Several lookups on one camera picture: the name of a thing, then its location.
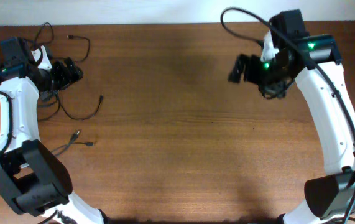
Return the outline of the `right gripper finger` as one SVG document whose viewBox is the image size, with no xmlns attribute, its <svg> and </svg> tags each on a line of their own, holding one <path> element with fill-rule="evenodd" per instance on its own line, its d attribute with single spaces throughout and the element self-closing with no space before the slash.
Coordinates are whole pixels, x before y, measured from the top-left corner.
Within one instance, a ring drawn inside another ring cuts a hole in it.
<svg viewBox="0 0 355 224">
<path fill-rule="evenodd" d="M 228 82 L 231 83 L 240 83 L 242 75 L 244 74 L 245 67 L 250 61 L 250 57 L 244 54 L 237 56 L 233 69 L 228 75 Z"/>
<path fill-rule="evenodd" d="M 270 85 L 261 85 L 259 91 L 263 98 L 272 100 L 275 98 L 282 99 L 286 97 L 289 84 L 285 81 L 271 83 Z"/>
</svg>

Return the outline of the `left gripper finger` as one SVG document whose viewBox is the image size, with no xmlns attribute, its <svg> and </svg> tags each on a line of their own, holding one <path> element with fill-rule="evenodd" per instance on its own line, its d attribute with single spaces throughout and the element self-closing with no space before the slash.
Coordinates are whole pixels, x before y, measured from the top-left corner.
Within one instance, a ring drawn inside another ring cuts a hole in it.
<svg viewBox="0 0 355 224">
<path fill-rule="evenodd" d="M 83 78 L 83 71 L 80 67 L 78 67 L 74 60 L 70 57 L 67 57 L 64 60 L 64 63 L 68 70 L 68 80 L 70 83 L 75 83 Z"/>
<path fill-rule="evenodd" d="M 53 90 L 64 90 L 71 85 L 70 71 L 61 61 L 52 64 L 51 77 Z"/>
</svg>

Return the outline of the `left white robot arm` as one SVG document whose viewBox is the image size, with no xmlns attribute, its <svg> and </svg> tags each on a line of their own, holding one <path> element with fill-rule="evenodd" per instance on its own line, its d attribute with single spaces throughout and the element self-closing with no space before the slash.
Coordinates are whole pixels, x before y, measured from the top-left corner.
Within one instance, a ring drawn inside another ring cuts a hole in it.
<svg viewBox="0 0 355 224">
<path fill-rule="evenodd" d="M 109 223 L 74 191 L 67 168 L 40 140 L 37 103 L 83 77 L 67 57 L 52 61 L 47 47 L 31 50 L 27 40 L 1 42 L 0 196 L 18 215 L 42 216 L 58 223 Z"/>
</svg>

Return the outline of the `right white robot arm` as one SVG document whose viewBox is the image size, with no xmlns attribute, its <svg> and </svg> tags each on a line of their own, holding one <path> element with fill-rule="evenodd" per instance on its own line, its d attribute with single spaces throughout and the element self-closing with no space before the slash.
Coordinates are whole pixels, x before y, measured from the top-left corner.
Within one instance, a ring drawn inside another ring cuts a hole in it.
<svg viewBox="0 0 355 224">
<path fill-rule="evenodd" d="M 261 55 L 239 55 L 228 80 L 253 83 L 268 100 L 285 97 L 296 85 L 310 109 L 326 172 L 306 181 L 304 200 L 275 222 L 355 221 L 355 110 L 336 41 L 328 34 L 310 35 L 298 9 L 283 11 L 265 25 Z"/>
</svg>

